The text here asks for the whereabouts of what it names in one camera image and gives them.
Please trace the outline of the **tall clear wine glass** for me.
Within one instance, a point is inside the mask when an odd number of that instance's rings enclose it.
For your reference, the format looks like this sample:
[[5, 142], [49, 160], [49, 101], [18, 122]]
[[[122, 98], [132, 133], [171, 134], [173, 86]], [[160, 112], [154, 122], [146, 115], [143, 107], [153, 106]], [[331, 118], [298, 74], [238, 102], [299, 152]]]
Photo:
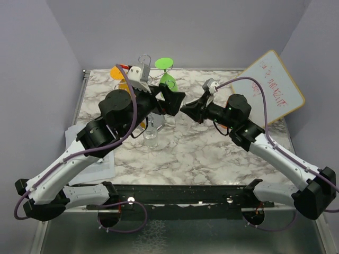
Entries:
[[183, 114], [181, 111], [178, 111], [178, 113], [174, 116], [174, 124], [177, 130], [183, 130], [185, 127], [187, 127], [185, 114]]

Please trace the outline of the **green plastic wine glass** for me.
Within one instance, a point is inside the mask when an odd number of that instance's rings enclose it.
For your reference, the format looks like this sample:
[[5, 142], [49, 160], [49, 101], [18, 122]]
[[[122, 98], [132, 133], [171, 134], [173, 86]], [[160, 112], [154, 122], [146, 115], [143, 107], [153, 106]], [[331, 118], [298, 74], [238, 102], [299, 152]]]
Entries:
[[169, 74], [173, 65], [174, 61], [169, 57], [159, 58], [155, 61], [155, 67], [164, 71], [164, 73], [160, 76], [160, 83], [167, 85], [171, 91], [177, 92], [178, 87], [176, 81], [173, 76]]

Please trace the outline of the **yellow-orange plastic wine glass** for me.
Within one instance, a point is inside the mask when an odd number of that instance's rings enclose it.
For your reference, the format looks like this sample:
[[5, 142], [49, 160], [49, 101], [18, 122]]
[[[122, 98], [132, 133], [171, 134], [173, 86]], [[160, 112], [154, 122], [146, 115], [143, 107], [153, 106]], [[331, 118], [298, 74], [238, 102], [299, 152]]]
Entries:
[[116, 83], [114, 89], [122, 89], [127, 91], [128, 93], [130, 92], [129, 87], [127, 85], [127, 82], [123, 76], [123, 74], [121, 73], [121, 71], [114, 66], [111, 71], [110, 71], [110, 76], [113, 80], [118, 81], [118, 83]]

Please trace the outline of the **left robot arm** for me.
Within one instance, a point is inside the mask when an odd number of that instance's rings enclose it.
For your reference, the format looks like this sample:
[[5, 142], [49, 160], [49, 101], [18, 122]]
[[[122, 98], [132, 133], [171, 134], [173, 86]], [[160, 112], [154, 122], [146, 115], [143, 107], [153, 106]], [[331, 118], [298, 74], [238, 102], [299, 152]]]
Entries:
[[151, 112], [176, 115], [184, 98], [184, 92], [173, 92], [165, 84], [151, 86], [149, 92], [109, 92], [99, 102], [101, 115], [87, 123], [55, 162], [34, 178], [15, 182], [24, 219], [49, 221], [78, 206], [113, 208], [119, 198], [112, 184], [74, 187], [69, 182], [120, 146]]

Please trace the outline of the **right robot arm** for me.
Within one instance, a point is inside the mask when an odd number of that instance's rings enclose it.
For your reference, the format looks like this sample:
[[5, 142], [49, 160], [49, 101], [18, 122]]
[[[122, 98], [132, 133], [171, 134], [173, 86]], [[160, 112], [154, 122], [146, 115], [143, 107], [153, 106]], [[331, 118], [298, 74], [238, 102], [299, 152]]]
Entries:
[[293, 183], [288, 188], [260, 184], [243, 194], [247, 206], [255, 207], [261, 201], [277, 202], [293, 206], [304, 217], [316, 220], [335, 199], [335, 171], [330, 167], [320, 169], [274, 141], [249, 119], [251, 106], [243, 95], [231, 95], [226, 106], [221, 107], [203, 94], [180, 110], [195, 122], [211, 120], [230, 128], [229, 136], [235, 145], [262, 158]]

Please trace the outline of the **chrome wine glass rack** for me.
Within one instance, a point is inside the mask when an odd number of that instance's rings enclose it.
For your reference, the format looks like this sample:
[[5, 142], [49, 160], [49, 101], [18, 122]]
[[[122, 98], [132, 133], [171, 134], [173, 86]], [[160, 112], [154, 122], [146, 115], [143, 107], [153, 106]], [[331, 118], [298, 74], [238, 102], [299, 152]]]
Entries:
[[[156, 77], [152, 77], [151, 75], [149, 75], [148, 84], [150, 85], [154, 79], [159, 78], [161, 75], [158, 75]], [[148, 116], [148, 124], [149, 126], [151, 125], [155, 127], [157, 131], [160, 131], [165, 126], [165, 117], [163, 115], [150, 113]]]

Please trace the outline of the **short clear glass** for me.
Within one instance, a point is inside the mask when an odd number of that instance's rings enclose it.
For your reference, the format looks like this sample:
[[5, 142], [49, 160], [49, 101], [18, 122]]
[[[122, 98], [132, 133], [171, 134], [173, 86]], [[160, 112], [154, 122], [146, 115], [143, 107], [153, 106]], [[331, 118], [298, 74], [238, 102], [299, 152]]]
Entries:
[[155, 127], [149, 126], [143, 133], [144, 144], [153, 149], [158, 145], [158, 131]]

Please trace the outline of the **printed paper sheets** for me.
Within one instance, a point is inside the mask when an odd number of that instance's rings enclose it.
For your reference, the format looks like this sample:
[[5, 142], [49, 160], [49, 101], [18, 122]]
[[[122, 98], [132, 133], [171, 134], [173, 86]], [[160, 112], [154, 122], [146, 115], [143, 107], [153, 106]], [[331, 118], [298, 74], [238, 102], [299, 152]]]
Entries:
[[[84, 127], [85, 124], [80, 123], [70, 126], [65, 131], [66, 149], [68, 149], [73, 140], [76, 139], [77, 133]], [[81, 171], [69, 182], [69, 185], [73, 186], [76, 184], [84, 184], [94, 182], [97, 180], [105, 180], [108, 178], [113, 178], [114, 176], [115, 176], [114, 152], [111, 151], [104, 158], [100, 158], [97, 162], [91, 164], [83, 171]]]

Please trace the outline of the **whiteboard with yellow frame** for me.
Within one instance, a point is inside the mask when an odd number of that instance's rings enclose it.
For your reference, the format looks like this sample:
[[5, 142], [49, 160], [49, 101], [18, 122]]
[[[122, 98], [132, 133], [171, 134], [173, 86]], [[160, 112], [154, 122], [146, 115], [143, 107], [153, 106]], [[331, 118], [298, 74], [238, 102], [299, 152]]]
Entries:
[[264, 107], [261, 88], [264, 91], [267, 111], [267, 122], [271, 124], [302, 107], [305, 98], [288, 73], [282, 60], [274, 50], [258, 58], [239, 77], [251, 77], [260, 84], [243, 79], [231, 83], [235, 94], [246, 97], [252, 107], [249, 119], [264, 127]]

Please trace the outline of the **black front mounting rail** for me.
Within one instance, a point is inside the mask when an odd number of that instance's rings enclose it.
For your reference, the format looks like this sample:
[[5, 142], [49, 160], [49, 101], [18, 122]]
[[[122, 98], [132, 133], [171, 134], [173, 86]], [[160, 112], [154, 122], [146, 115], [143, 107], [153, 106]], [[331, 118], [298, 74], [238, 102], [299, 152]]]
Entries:
[[248, 185], [123, 185], [114, 186], [110, 204], [125, 201], [118, 207], [98, 211], [101, 222], [149, 220], [240, 220], [244, 211], [274, 207], [276, 203], [294, 206], [292, 185], [258, 183]]

